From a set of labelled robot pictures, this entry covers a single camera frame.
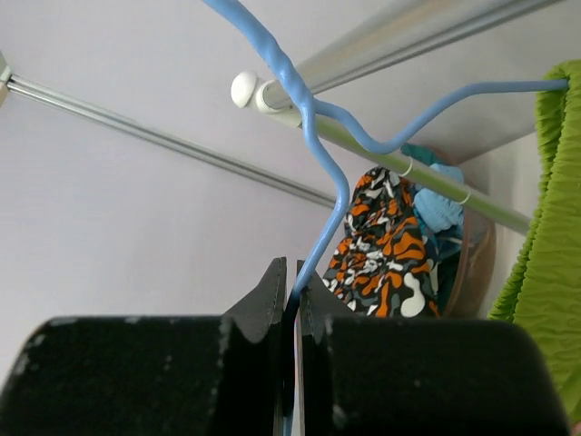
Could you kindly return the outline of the light blue hanger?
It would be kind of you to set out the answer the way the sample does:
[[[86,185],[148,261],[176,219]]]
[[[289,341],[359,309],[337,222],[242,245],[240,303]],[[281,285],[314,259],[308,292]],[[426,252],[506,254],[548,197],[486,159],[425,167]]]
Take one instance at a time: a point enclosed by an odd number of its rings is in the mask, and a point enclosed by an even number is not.
[[[282,413],[283,427],[280,435],[292,433],[295,398],[295,322],[300,306],[301,292],[307,287],[315,272],[321,256],[330,244],[330,239],[337,231],[341,219],[348,209],[350,187],[345,173],[333,160],[320,141],[316,116],[328,115],[347,128],[363,148],[377,154],[390,154],[398,150],[411,135],[421,129],[427,122],[448,109],[451,105],[476,94],[503,94],[509,92],[557,91],[568,88],[566,79],[541,81],[484,82],[468,85],[444,97],[440,102],[427,109],[417,121],[409,124],[406,134],[396,142],[380,143],[371,138],[360,123],[349,111],[314,97],[290,58],[281,49],[275,37],[241,2],[208,1],[206,3],[214,12],[221,15],[236,27],[248,40],[256,53],[266,62],[282,88],[287,92],[294,106],[298,109],[305,144],[320,166],[331,177],[335,184],[337,200],[333,212],[321,230],[317,242],[301,267],[296,282],[293,284],[287,305],[282,317]]]

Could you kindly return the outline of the orange blue patterned shorts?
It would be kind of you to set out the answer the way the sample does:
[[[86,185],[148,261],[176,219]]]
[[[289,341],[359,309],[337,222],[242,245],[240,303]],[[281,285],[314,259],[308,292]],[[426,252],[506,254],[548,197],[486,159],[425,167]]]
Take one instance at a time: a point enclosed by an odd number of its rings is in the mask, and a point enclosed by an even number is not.
[[[430,264],[430,278],[435,284],[432,289],[437,296],[438,312],[442,315],[446,309],[454,288],[462,246],[462,227],[452,226],[449,229],[434,233],[423,222],[419,222],[422,238]]]

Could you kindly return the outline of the lime green shorts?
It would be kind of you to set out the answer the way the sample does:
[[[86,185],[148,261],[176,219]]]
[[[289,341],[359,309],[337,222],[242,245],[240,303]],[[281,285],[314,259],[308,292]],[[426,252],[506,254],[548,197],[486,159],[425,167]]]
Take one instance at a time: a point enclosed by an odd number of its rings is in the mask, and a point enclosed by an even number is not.
[[[569,419],[580,421],[580,62],[554,66],[568,88],[537,93],[537,208],[488,315],[536,341]]]

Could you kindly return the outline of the teal green shorts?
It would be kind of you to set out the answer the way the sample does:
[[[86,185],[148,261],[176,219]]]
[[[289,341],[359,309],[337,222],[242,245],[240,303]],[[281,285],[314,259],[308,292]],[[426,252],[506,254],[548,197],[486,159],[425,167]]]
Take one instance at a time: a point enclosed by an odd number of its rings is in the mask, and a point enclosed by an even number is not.
[[[437,156],[437,154],[430,148],[423,146],[423,145],[415,145],[415,144],[403,144],[400,147],[400,151],[422,163],[426,166],[431,166],[432,164],[444,164],[445,162]]]

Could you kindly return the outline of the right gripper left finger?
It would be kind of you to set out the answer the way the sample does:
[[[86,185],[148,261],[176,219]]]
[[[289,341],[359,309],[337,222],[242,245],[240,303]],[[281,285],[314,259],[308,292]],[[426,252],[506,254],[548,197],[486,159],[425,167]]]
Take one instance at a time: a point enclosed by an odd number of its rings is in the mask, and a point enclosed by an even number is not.
[[[1,390],[4,435],[280,435],[287,261],[220,315],[55,317]]]

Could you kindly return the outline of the light blue shorts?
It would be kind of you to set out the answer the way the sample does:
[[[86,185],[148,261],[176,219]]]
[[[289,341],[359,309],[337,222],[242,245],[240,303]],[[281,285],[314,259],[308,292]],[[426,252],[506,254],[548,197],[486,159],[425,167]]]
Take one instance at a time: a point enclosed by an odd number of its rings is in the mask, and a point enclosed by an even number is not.
[[[414,187],[413,207],[419,219],[433,233],[464,225],[462,205],[418,183]]]

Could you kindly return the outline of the orange grey camouflage shorts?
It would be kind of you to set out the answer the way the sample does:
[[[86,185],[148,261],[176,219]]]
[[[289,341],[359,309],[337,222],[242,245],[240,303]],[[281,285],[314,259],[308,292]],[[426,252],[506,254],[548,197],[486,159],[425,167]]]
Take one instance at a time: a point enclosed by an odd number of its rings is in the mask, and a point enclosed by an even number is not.
[[[438,317],[436,265],[412,210],[411,183],[375,167],[356,184],[345,236],[322,281],[353,312]]]

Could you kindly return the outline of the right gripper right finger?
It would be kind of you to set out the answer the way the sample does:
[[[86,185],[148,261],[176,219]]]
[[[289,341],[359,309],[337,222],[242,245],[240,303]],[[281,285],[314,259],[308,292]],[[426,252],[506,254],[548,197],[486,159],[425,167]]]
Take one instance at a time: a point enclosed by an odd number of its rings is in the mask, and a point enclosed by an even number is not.
[[[507,322],[357,315],[313,276],[297,323],[304,435],[567,435],[530,335]]]

